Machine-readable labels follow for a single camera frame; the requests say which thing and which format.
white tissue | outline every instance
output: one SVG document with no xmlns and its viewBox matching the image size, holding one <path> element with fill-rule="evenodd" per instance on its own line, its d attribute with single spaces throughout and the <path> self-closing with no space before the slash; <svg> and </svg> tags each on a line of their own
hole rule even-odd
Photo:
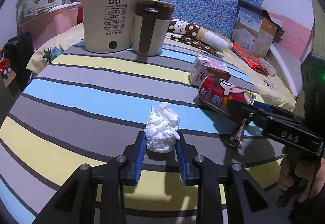
<svg viewBox="0 0 325 224">
<path fill-rule="evenodd" d="M 179 116 L 169 107 L 169 103 L 161 103 L 156 111 L 152 106 L 144 129 L 147 148 L 162 153 L 173 150 L 176 140 L 180 139 L 177 133 L 178 127 Z"/>
</svg>

human hand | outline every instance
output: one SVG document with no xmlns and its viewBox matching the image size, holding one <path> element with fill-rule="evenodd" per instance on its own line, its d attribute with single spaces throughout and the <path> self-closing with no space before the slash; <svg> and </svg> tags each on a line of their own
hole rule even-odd
<svg viewBox="0 0 325 224">
<path fill-rule="evenodd" d="M 284 147 L 282 149 L 283 154 L 288 153 L 288 147 Z M 295 169 L 295 174 L 298 177 L 305 178 L 308 180 L 306 189 L 300 195 L 298 202 L 302 203 L 306 201 L 308 192 L 311 186 L 311 182 L 314 177 L 315 170 L 317 168 L 317 162 L 310 162 L 310 161 L 301 161 L 297 164 Z M 317 172 L 315 182 L 313 184 L 313 188 L 310 193 L 310 197 L 314 197 L 318 195 L 321 191 L 325 183 L 325 159 L 321 159 L 321 167 Z M 284 157 L 281 161 L 281 169 L 280 169 L 280 176 L 277 182 L 277 186 L 280 187 L 283 191 L 287 191 L 289 187 L 294 184 L 294 180 L 290 175 L 290 162 L 287 157 Z"/>
</svg>

pink storage container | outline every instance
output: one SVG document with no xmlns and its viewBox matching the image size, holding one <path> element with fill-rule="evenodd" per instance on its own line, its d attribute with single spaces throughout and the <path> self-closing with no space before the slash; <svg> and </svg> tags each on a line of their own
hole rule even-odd
<svg viewBox="0 0 325 224">
<path fill-rule="evenodd" d="M 30 32 L 34 50 L 49 39 L 77 25 L 80 2 L 60 5 L 20 25 L 22 32 Z"/>
</svg>

table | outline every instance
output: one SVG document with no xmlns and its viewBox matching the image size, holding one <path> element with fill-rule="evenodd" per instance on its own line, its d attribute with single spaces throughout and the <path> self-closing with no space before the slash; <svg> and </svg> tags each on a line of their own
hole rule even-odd
<svg viewBox="0 0 325 224">
<path fill-rule="evenodd" d="M 164 44 L 154 57 L 130 49 L 94 54 L 82 45 L 71 46 L 31 82 L 0 129 L 0 198 L 16 222 L 32 223 L 80 164 L 97 166 L 122 154 L 145 127 L 150 107 L 161 102 L 179 114 L 179 129 L 199 154 L 243 164 L 274 193 L 282 145 L 259 136 L 254 124 L 245 131 L 243 150 L 226 145 L 236 125 L 202 109 L 198 89 L 189 84 L 198 52 Z M 231 82 L 256 92 L 245 73 L 228 66 Z M 183 185 L 176 161 L 175 152 L 147 151 L 139 184 L 124 189 L 128 224 L 195 222 L 197 187 Z"/>
</svg>

red plaid cloth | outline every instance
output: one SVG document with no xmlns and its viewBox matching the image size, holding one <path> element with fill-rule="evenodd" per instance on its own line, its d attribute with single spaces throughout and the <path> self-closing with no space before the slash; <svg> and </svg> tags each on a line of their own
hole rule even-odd
<svg viewBox="0 0 325 224">
<path fill-rule="evenodd" d="M 232 48 L 235 54 L 238 55 L 238 57 L 240 57 L 245 63 L 247 63 L 248 66 L 255 72 L 258 72 L 265 76 L 269 75 L 269 72 L 262 66 L 259 59 L 257 59 L 252 52 L 246 50 L 245 48 L 242 48 L 237 43 L 235 43 Z"/>
</svg>

